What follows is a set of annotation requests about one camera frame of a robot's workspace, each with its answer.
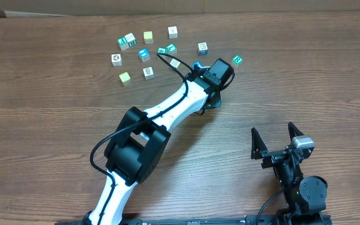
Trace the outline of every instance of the yellow cube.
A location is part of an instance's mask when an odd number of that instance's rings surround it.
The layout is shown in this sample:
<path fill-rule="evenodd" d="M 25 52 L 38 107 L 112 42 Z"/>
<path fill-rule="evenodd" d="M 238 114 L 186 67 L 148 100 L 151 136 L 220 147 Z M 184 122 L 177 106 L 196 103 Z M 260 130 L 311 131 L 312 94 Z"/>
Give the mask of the yellow cube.
<path fill-rule="evenodd" d="M 144 32 L 144 42 L 146 44 L 152 44 L 154 42 L 153 39 L 153 32 L 152 31 L 146 31 Z"/>
<path fill-rule="evenodd" d="M 119 75 L 120 77 L 120 80 L 122 81 L 123 83 L 123 86 L 127 86 L 131 83 L 131 79 L 130 79 L 130 76 L 127 72 L 124 72 L 122 74 Z"/>

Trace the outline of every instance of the wooden block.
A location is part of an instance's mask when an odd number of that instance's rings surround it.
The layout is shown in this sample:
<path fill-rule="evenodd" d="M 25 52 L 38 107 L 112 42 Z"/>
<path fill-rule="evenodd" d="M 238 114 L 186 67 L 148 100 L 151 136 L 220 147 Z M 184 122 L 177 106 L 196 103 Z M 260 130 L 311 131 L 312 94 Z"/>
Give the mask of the wooden block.
<path fill-rule="evenodd" d="M 122 66 L 122 56 L 120 54 L 112 54 L 111 60 L 113 66 Z"/>
<path fill-rule="evenodd" d="M 146 48 L 143 48 L 142 50 L 138 51 L 138 56 L 140 57 L 141 61 L 144 63 L 149 60 L 149 52 Z"/>
<path fill-rule="evenodd" d="M 177 52 L 178 52 L 178 48 L 173 44 L 173 43 L 171 43 L 170 45 L 168 45 L 167 47 L 166 47 L 166 49 L 167 49 L 167 53 L 169 54 L 169 55 L 174 55 L 174 54 L 176 54 Z"/>
<path fill-rule="evenodd" d="M 117 43 L 119 44 L 119 47 L 120 49 L 123 51 L 123 50 L 126 50 L 129 48 L 129 43 L 126 41 L 126 38 L 125 37 L 121 37 L 117 40 Z"/>
<path fill-rule="evenodd" d="M 132 33 L 125 35 L 124 38 L 126 38 L 127 43 L 129 43 L 129 47 L 135 46 L 137 44 L 136 38 Z"/>
<path fill-rule="evenodd" d="M 157 52 L 158 52 L 158 53 L 166 53 L 166 48 L 164 48 L 164 47 L 159 47 L 159 48 L 157 49 Z"/>
<path fill-rule="evenodd" d="M 120 77 L 120 80 L 123 83 L 123 86 L 127 86 L 127 85 L 131 84 L 131 79 L 130 79 L 130 76 L 129 76 L 129 74 L 127 72 L 124 72 L 124 73 L 120 74 L 119 77 Z"/>
<path fill-rule="evenodd" d="M 206 55 L 208 53 L 208 45 L 206 42 L 198 44 L 198 54 L 200 56 Z"/>
<path fill-rule="evenodd" d="M 153 39 L 153 32 L 152 31 L 146 31 L 144 32 L 144 42 L 146 44 L 152 44 L 154 42 Z"/>
<path fill-rule="evenodd" d="M 237 69 L 243 63 L 243 61 L 244 60 L 242 59 L 242 57 L 237 55 L 231 60 L 231 66 Z"/>
<path fill-rule="evenodd" d="M 144 69 L 142 69 L 142 71 L 144 71 L 145 80 L 154 78 L 154 71 L 153 71 L 152 67 L 144 68 Z"/>
<path fill-rule="evenodd" d="M 175 59 L 172 59 L 172 61 L 170 62 L 170 65 L 172 65 L 174 68 L 178 69 L 180 66 L 180 62 Z"/>
<path fill-rule="evenodd" d="M 178 27 L 168 27 L 167 30 L 169 31 L 169 39 L 178 38 Z"/>

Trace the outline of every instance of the robotic arm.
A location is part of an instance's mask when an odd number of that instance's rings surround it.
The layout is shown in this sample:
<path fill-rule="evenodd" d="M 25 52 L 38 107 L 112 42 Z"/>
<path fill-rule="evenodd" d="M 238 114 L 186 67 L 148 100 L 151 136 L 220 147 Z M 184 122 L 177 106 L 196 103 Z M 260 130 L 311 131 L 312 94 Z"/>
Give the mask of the robotic arm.
<path fill-rule="evenodd" d="M 262 159 L 262 168 L 273 168 L 281 190 L 271 197 L 259 211 L 255 223 L 260 224 L 264 207 L 281 193 L 287 202 L 286 209 L 277 211 L 271 223 L 278 225 L 331 225 L 330 216 L 323 216 L 326 209 L 327 182 L 319 176 L 304 177 L 299 167 L 304 159 L 311 156 L 314 141 L 303 134 L 292 122 L 288 124 L 291 143 L 283 150 L 268 152 L 258 131 L 252 128 L 251 159 Z"/>
<path fill-rule="evenodd" d="M 233 80 L 234 75 L 234 69 L 222 59 L 218 59 L 212 67 L 195 66 L 180 89 L 161 104 L 144 111 L 136 107 L 129 109 L 116 129 L 120 133 L 112 137 L 105 148 L 108 177 L 95 210 L 87 213 L 82 221 L 69 224 L 118 225 L 131 191 L 145 181 L 158 164 L 171 136 L 170 131 L 192 113 L 220 107 L 220 91 L 228 86 L 226 82 L 231 76 Z M 176 106 L 156 117 L 181 98 Z M 137 123 L 140 126 L 127 129 Z M 131 133 L 143 136 L 148 142 L 145 146 L 141 145 L 130 136 Z"/>

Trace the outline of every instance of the white robotic arm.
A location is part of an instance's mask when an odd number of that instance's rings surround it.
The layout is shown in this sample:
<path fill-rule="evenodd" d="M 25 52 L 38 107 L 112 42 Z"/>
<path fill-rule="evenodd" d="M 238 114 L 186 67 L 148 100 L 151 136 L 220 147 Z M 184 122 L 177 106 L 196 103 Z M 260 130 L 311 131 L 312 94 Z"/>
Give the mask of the white robotic arm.
<path fill-rule="evenodd" d="M 163 114 L 161 117 L 154 119 L 153 121 L 158 126 L 165 126 L 167 131 L 174 129 L 183 119 L 189 116 L 191 113 L 199 111 L 205 104 L 208 94 L 204 92 L 204 89 L 196 84 L 195 82 L 186 81 L 188 83 L 188 95 L 184 98 L 176 107 Z M 155 107 L 144 110 L 148 113 L 147 117 L 152 117 L 157 115 L 162 110 L 172 106 L 176 101 L 178 101 L 186 91 L 185 84 L 180 87 L 172 96 L 168 97 L 161 104 L 158 104 Z M 149 139 L 147 135 L 141 133 L 146 139 Z M 115 172 L 109 172 L 115 178 L 116 186 L 113 191 L 113 195 L 109 200 L 104 216 L 101 220 L 101 225 L 118 225 L 122 220 L 122 213 L 126 202 L 129 199 L 131 191 L 136 186 L 137 182 L 134 182 L 132 185 L 127 186 L 125 180 L 116 174 Z M 91 220 L 92 225 L 97 225 L 99 220 L 99 214 L 108 198 L 109 192 L 111 190 L 112 181 L 109 177 L 106 179 L 106 184 L 104 191 L 101 194 L 98 205 L 95 210 L 90 214 L 89 219 Z"/>
<path fill-rule="evenodd" d="M 82 221 L 65 225 L 118 225 L 131 191 L 147 179 L 158 164 L 169 141 L 170 131 L 192 113 L 220 107 L 220 91 L 228 86 L 224 84 L 231 76 L 233 80 L 233 68 L 218 59 L 212 68 L 194 68 L 180 89 L 161 104 L 144 112 L 136 107 L 129 109 L 116 132 L 103 139 L 91 154 L 91 164 L 107 175 L 95 210 L 87 213 Z M 130 136 L 131 133 L 142 135 L 148 142 L 145 146 L 141 145 Z M 108 140 L 104 152 L 108 170 L 104 171 L 93 164 L 93 154 Z"/>

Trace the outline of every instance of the wooden table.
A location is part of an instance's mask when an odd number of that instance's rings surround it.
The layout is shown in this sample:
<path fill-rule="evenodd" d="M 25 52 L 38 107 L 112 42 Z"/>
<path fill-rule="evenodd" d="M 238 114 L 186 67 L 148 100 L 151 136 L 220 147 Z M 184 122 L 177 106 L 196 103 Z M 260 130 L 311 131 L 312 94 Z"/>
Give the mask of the wooden table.
<path fill-rule="evenodd" d="M 168 26 L 177 26 L 177 39 L 168 39 Z M 153 44 L 143 43 L 143 31 L 153 32 Z M 121 52 L 116 39 L 130 32 L 138 44 Z M 181 79 L 154 56 L 171 42 L 190 64 L 236 54 L 244 63 L 221 108 L 172 132 L 126 213 L 256 214 L 279 184 L 251 160 L 250 129 L 281 149 L 293 121 L 316 142 L 301 167 L 328 181 L 325 214 L 335 224 L 360 224 L 360 12 L 0 19 L 0 224 L 53 224 L 94 209 L 106 178 L 89 153 L 131 106 L 150 108 L 179 88 Z M 201 42 L 207 56 L 197 54 Z M 152 56 L 142 63 L 144 47 Z M 112 66 L 112 53 L 122 54 L 123 66 Z M 148 66 L 156 75 L 145 81 Z M 128 87 L 119 80 L 125 71 Z M 99 151 L 97 164 L 105 160 Z M 265 214 L 284 206 L 280 197 Z"/>

